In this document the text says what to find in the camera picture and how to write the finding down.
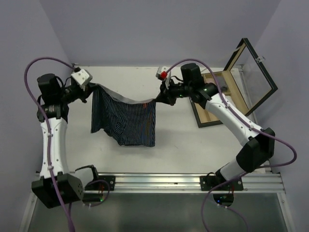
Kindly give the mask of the blue striped boxer shorts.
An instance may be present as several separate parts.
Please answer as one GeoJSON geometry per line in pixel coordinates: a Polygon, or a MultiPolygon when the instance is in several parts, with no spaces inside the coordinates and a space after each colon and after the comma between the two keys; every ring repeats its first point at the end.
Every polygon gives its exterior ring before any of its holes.
{"type": "Polygon", "coordinates": [[[91,133],[99,130],[119,145],[155,146],[156,102],[135,101],[100,84],[92,92],[91,133]]]}

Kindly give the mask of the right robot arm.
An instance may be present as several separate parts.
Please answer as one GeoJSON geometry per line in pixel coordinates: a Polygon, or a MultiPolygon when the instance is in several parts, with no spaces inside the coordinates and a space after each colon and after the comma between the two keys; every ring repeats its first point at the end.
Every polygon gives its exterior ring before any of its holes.
{"type": "Polygon", "coordinates": [[[215,115],[233,133],[242,149],[215,173],[217,188],[227,189],[232,185],[232,179],[253,172],[274,155],[275,133],[270,128],[263,129],[250,121],[219,92],[216,84],[206,83],[195,63],[182,65],[181,73],[183,79],[174,83],[165,68],[158,68],[156,77],[162,84],[155,101],[173,106],[177,98],[189,97],[192,102],[215,115]]]}

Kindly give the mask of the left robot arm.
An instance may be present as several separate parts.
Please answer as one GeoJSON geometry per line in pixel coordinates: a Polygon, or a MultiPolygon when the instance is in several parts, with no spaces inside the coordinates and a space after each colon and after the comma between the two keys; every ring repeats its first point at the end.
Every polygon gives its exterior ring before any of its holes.
{"type": "Polygon", "coordinates": [[[71,84],[61,86],[59,77],[52,73],[37,79],[41,91],[37,118],[43,134],[43,159],[40,178],[31,183],[33,193],[47,207],[54,208],[62,203],[81,201],[84,189],[99,187],[100,177],[94,165],[69,171],[66,157],[66,131],[69,104],[77,99],[83,103],[91,93],[92,76],[82,69],[71,74],[71,84]]]}

